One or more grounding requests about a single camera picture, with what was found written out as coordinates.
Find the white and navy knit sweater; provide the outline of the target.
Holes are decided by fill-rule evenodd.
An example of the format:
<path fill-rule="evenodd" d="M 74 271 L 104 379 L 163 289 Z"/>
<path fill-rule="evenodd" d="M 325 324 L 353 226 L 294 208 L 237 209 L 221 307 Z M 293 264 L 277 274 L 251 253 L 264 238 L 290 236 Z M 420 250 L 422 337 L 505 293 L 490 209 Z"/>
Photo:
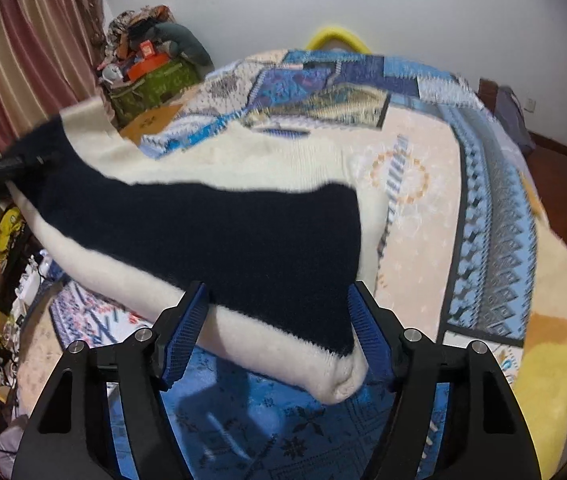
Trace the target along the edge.
<path fill-rule="evenodd" d="M 151 158 L 91 99 L 9 148 L 52 151 L 57 164 L 9 190 L 73 280 L 150 321 L 202 282 L 205 350 L 324 404 L 361 388 L 368 364 L 347 293 L 375 284 L 389 204 L 355 177 L 336 136 L 285 139 L 230 122 Z"/>

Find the pile of clothes and boxes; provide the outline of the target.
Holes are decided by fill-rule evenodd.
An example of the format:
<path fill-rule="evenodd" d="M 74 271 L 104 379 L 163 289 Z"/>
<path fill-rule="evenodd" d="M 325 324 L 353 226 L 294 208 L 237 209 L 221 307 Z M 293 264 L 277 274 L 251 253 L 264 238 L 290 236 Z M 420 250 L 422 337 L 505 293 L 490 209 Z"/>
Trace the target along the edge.
<path fill-rule="evenodd" d="M 108 86 L 134 80 L 132 66 L 165 54 L 170 60 L 185 60 L 198 70 L 213 66 L 210 53 L 194 33 L 176 22 L 168 6 L 145 6 L 124 11 L 105 29 L 103 61 L 97 74 Z"/>

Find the blue patchwork bed quilt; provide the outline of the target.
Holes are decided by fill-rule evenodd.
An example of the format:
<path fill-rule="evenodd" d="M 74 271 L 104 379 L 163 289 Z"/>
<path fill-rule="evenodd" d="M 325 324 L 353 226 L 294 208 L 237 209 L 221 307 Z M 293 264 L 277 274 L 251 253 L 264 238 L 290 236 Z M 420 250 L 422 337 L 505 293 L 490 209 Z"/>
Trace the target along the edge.
<path fill-rule="evenodd" d="M 21 479 L 548 479 L 567 438 L 567 246 L 503 128 L 428 66 L 251 56 L 141 143 L 99 99 L 12 148 L 85 289 Z"/>

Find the striped pink beige curtain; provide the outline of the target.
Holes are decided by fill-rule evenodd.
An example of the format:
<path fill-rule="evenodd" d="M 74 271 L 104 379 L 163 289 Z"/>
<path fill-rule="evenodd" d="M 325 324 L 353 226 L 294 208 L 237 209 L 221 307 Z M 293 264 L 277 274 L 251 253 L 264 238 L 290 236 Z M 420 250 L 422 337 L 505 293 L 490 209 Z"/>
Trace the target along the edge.
<path fill-rule="evenodd" d="M 102 96 L 102 0 L 0 0 L 0 155 L 60 110 Z"/>

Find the wooden lap table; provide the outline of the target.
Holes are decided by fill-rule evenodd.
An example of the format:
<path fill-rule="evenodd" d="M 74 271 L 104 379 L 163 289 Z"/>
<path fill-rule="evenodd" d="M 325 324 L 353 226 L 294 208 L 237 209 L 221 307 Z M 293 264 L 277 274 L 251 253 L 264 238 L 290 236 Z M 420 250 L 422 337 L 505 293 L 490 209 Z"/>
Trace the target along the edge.
<path fill-rule="evenodd" d="M 120 135 L 139 145 L 142 136 L 154 136 L 154 134 L 161 133 L 175 118 L 181 107 L 181 104 L 177 104 L 145 110 L 127 126 L 120 129 Z"/>

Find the green fabric storage basket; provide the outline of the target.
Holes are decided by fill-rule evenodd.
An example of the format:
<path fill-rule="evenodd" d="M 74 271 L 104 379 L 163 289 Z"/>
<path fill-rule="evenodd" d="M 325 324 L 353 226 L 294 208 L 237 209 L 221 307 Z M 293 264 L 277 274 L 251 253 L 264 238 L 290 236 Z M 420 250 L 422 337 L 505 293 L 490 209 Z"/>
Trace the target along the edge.
<path fill-rule="evenodd" d="M 127 126 L 146 110 L 162 106 L 201 81 L 188 61 L 170 61 L 135 82 L 110 90 L 110 101 L 117 123 Z"/>

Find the grey blue bag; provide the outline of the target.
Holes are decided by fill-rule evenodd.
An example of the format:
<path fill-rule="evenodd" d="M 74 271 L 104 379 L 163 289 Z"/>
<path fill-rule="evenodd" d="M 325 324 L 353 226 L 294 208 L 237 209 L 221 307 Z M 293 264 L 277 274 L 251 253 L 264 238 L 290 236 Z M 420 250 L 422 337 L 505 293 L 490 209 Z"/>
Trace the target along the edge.
<path fill-rule="evenodd" d="M 526 127 L 523 109 L 512 88 L 508 86 L 497 88 L 494 115 L 524 157 L 535 151 L 536 144 Z"/>

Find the yellow curved tube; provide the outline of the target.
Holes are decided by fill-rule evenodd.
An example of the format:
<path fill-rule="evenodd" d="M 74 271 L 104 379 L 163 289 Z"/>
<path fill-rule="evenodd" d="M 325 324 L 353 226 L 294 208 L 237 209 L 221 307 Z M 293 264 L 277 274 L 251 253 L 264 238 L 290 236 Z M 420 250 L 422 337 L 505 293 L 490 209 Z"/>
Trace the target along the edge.
<path fill-rule="evenodd" d="M 361 38 L 350 30 L 341 26 L 325 26 L 321 27 L 318 32 L 309 39 L 305 49 L 308 51 L 319 51 L 331 44 L 339 44 L 347 51 L 359 54 L 371 54 L 370 48 Z"/>

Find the white wall socket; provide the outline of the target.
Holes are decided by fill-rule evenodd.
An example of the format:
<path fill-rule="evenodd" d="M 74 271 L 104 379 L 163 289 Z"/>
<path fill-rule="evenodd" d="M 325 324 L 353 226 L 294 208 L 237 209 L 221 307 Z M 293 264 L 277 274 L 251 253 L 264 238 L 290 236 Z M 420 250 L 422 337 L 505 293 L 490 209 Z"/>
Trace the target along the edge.
<path fill-rule="evenodd" d="M 533 114 L 535 112 L 535 108 L 536 108 L 536 101 L 533 99 L 526 99 L 524 104 L 523 104 L 523 110 L 526 111 L 526 113 L 530 113 Z"/>

